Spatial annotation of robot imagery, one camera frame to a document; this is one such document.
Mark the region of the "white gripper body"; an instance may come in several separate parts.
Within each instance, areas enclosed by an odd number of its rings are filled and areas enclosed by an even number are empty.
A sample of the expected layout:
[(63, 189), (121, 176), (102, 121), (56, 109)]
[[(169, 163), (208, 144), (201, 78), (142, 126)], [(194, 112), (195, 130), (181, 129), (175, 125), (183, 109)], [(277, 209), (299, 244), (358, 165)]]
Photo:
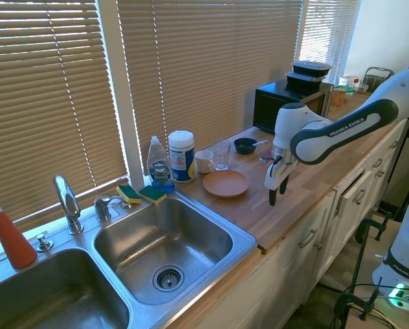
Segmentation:
[(286, 164), (284, 161), (273, 162), (267, 169), (264, 185), (269, 190), (275, 191), (280, 184), (291, 174), (297, 161)]

